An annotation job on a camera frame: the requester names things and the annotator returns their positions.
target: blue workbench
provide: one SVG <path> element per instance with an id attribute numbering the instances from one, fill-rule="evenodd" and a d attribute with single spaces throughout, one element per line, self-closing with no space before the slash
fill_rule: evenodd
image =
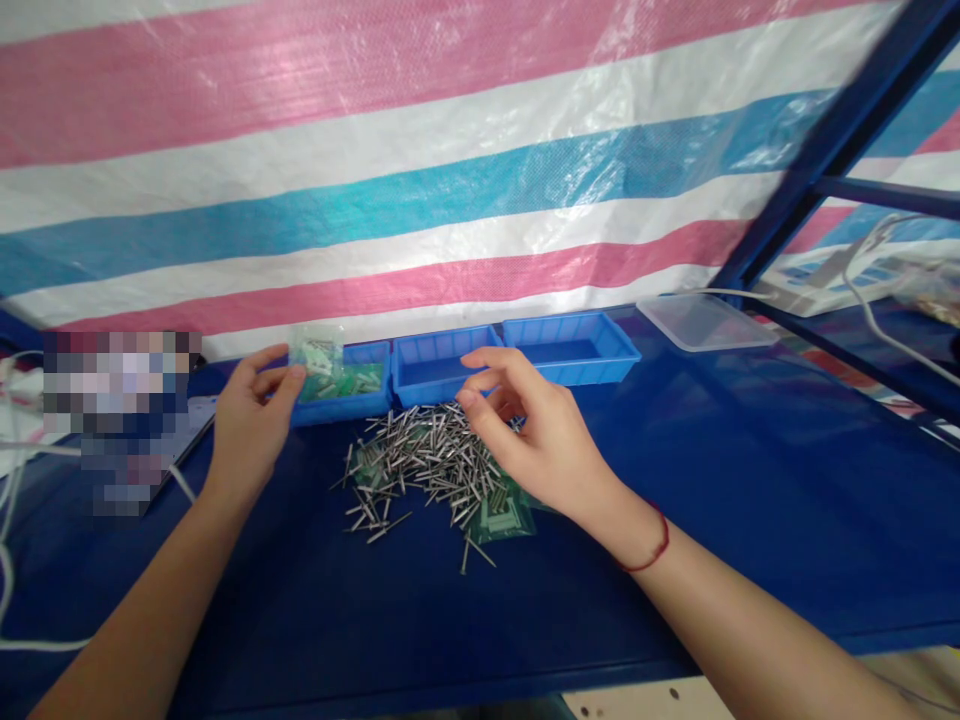
<path id="1" fill-rule="evenodd" d="M 690 355 L 633 309 L 643 353 L 619 386 L 575 388 L 614 470 L 691 535 L 856 653 L 960 642 L 960 455 L 782 345 Z M 205 369 L 196 394 L 222 385 Z M 361 717 L 696 671 L 630 578 L 566 519 L 486 547 L 422 496 L 384 540 L 344 534 L 330 493 L 362 424 L 301 428 L 240 538 L 174 716 Z M 186 461 L 199 487 L 206 438 Z M 86 517 L 69 459 L 30 465 L 5 634 L 94 632 L 187 509 Z M 25 714 L 67 655 L 0 654 L 0 708 Z"/>

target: white stripe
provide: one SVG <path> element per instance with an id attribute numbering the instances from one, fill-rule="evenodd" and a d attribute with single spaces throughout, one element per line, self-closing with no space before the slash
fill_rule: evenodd
<path id="1" fill-rule="evenodd" d="M 960 70 L 960 45 L 954 46 L 950 54 L 940 63 L 940 67 L 937 68 L 936 72 L 942 72 L 944 70 Z"/>
<path id="2" fill-rule="evenodd" d="M 350 183 L 837 87 L 897 7 L 858 5 L 474 95 L 219 143 L 7 170 L 0 172 L 0 233 Z"/>
<path id="3" fill-rule="evenodd" d="M 850 177 L 912 185 L 929 190 L 960 191 L 960 150 L 921 153 L 906 158 L 865 158 L 858 162 Z M 859 207 L 860 203 L 827 198 L 825 207 Z"/>
<path id="4" fill-rule="evenodd" d="M 702 265 L 674 265 L 618 288 L 583 287 L 565 292 L 532 295 L 510 302 L 457 303 L 376 315 L 331 318 L 322 322 L 327 325 L 342 325 L 348 343 L 369 342 L 516 318 L 633 303 L 640 297 L 659 295 L 680 287 L 704 287 L 716 272 L 717 268 Z M 249 355 L 260 348 L 287 342 L 290 327 L 275 325 L 211 335 L 203 339 L 203 354 L 208 360 L 226 360 Z"/>
<path id="5" fill-rule="evenodd" d="M 445 225 L 288 255 L 176 265 L 32 290 L 0 301 L 55 327 L 204 297 L 375 275 L 435 263 L 532 255 L 600 242 L 642 244 L 697 220 L 752 218 L 780 173 L 716 178 L 679 197 L 615 200 Z"/>
<path id="6" fill-rule="evenodd" d="M 242 0 L 5 0 L 0 45 L 241 4 Z"/>

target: right hand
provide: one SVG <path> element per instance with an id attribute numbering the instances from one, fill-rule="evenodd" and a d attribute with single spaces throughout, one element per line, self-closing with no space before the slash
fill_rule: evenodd
<path id="1" fill-rule="evenodd" d="M 554 510 L 576 522 L 589 519 L 609 497 L 607 490 L 621 483 L 597 450 L 573 394 L 548 382 L 515 348 L 479 348 L 461 362 L 488 368 L 467 378 L 457 402 L 500 466 Z M 527 419 L 519 434 L 506 425 L 516 416 Z"/>

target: clear plastic container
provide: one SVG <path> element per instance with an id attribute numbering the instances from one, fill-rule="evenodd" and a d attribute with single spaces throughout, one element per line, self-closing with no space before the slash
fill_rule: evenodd
<path id="1" fill-rule="evenodd" d="M 764 347 L 780 339 L 749 315 L 711 295 L 643 298 L 637 309 L 687 352 Z"/>

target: blue plastic bin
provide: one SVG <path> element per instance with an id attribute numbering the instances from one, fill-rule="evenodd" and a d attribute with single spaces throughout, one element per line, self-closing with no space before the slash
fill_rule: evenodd
<path id="1" fill-rule="evenodd" d="M 292 427 L 375 417 L 384 415 L 390 410 L 390 405 L 393 402 L 393 397 L 390 394 L 390 343 L 384 341 L 363 345 L 346 345 L 343 348 L 343 363 L 344 365 L 380 363 L 383 366 L 380 390 L 363 395 L 315 400 L 309 403 L 298 402 L 293 406 L 293 414 L 290 417 Z"/>
<path id="2" fill-rule="evenodd" d="M 414 335 L 393 342 L 393 390 L 404 407 L 449 402 L 469 375 L 460 358 L 485 345 L 503 346 L 490 325 Z"/>
<path id="3" fill-rule="evenodd" d="M 640 360 L 627 334 L 602 312 L 507 320 L 503 339 L 558 385 L 620 382 Z"/>

